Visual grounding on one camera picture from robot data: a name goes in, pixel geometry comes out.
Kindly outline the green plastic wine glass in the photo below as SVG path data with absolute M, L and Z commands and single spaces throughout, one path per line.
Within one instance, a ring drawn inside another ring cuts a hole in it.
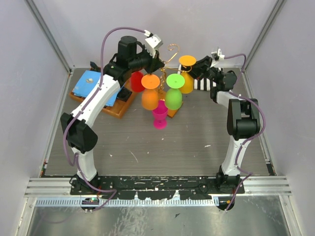
M 185 84 L 185 79 L 180 74 L 170 74 L 166 78 L 169 90 L 165 95 L 165 105 L 169 110 L 177 110 L 182 105 L 182 93 L 180 88 Z

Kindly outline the orange plastic wine glass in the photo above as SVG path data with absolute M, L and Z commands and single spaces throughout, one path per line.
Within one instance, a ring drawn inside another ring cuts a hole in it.
M 145 88 L 142 92 L 141 103 L 146 110 L 152 111 L 158 107 L 158 91 L 160 79 L 154 74 L 146 74 L 141 79 L 141 84 Z

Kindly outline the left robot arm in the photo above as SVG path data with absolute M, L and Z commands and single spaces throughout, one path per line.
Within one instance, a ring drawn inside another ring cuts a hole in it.
M 118 50 L 106 65 L 101 66 L 101 75 L 96 85 L 83 102 L 70 114 L 61 115 L 63 129 L 63 148 L 74 153 L 71 166 L 77 167 L 77 181 L 88 195 L 98 191 L 98 173 L 94 164 L 94 147 L 98 136 L 93 131 L 94 122 L 106 102 L 117 93 L 131 77 L 132 73 L 145 70 L 152 74 L 162 68 L 164 63 L 159 58 L 162 40 L 151 34 L 141 43 L 133 36 L 123 36 L 118 43 Z

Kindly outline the red plastic wine glass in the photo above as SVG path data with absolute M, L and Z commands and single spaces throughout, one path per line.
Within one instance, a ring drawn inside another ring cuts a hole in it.
M 132 73 L 130 78 L 130 87 L 133 92 L 142 92 L 145 89 L 141 83 L 142 78 L 142 72 L 136 71 Z

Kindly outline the pink plastic wine glass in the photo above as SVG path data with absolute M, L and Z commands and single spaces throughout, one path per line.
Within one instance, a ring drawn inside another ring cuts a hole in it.
M 158 107 L 152 110 L 152 114 L 154 117 L 154 128 L 155 129 L 164 129 L 167 126 L 166 117 L 168 115 L 168 108 L 165 105 L 163 100 L 158 102 Z

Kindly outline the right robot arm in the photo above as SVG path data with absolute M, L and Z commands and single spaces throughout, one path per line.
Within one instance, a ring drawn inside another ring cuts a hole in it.
M 206 56 L 198 60 L 189 75 L 199 81 L 209 80 L 210 98 L 227 108 L 229 146 L 215 179 L 216 189 L 226 194 L 241 182 L 242 161 L 248 145 L 260 132 L 260 115 L 256 99 L 244 99 L 241 95 L 232 93 L 237 75 L 232 70 L 222 72 L 221 69 L 215 68 L 213 63 L 216 59 L 219 59 L 219 56 Z

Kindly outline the yellow plastic wine glass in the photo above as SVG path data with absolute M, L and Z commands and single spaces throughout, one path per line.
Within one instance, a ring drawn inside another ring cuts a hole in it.
M 196 64 L 196 58 L 190 55 L 181 56 L 179 58 L 179 63 L 181 66 L 181 75 L 183 76 L 185 83 L 180 88 L 181 93 L 188 94 L 194 89 L 194 78 L 189 74 L 192 70 L 192 66 Z

